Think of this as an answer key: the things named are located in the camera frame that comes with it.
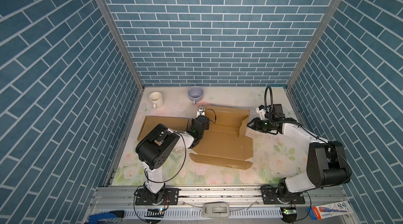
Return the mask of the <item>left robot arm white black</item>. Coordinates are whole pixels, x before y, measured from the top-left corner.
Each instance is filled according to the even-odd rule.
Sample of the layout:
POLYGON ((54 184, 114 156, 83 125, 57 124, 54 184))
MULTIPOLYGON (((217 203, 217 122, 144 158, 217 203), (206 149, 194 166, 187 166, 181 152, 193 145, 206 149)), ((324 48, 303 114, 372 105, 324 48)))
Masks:
POLYGON ((164 194, 165 181, 162 179, 162 166, 174 150, 178 140, 185 149, 194 148, 203 139, 204 131, 209 129, 210 119, 204 115, 191 120, 185 131, 175 131, 158 123, 136 146, 136 153, 145 168, 147 181, 145 191, 152 196, 164 194))

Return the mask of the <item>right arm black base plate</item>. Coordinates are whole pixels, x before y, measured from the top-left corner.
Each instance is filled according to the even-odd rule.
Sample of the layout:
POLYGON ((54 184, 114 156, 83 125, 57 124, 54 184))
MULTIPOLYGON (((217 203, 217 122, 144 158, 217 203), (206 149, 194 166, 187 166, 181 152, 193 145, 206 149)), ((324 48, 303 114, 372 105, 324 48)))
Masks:
POLYGON ((260 187, 260 192, 265 205, 305 204, 302 193, 291 193, 283 187, 262 186, 260 187))

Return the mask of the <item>brown cardboard sheet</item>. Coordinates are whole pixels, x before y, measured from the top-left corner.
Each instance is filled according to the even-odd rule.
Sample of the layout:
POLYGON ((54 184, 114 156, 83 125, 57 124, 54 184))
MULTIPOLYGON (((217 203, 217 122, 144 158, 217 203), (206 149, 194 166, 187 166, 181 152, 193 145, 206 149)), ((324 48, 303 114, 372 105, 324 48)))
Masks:
POLYGON ((246 136, 250 111, 207 105, 205 116, 212 120, 203 139, 192 148, 193 162, 247 170, 252 167, 253 139, 246 136))

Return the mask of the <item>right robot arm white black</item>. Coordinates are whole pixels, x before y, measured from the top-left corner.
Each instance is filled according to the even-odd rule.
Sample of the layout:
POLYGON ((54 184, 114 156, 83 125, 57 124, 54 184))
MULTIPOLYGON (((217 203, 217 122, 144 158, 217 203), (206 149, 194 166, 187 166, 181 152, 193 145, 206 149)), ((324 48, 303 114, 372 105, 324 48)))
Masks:
POLYGON ((265 201, 279 204, 304 204, 303 192, 346 184, 352 169, 345 157, 344 146, 338 141, 318 137, 293 118, 287 118, 281 104, 260 105, 258 117, 247 127, 260 133, 282 134, 308 150, 306 171, 282 178, 276 190, 263 192, 265 201))

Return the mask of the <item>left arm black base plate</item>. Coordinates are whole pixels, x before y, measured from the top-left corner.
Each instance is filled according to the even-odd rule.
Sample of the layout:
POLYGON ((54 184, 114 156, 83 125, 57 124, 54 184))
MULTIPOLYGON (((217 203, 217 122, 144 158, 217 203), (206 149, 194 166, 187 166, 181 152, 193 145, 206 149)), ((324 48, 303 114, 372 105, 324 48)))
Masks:
POLYGON ((152 206, 152 205, 177 205, 179 198, 179 188, 163 187, 157 193, 152 193, 147 188, 139 188, 135 194, 135 205, 152 206))

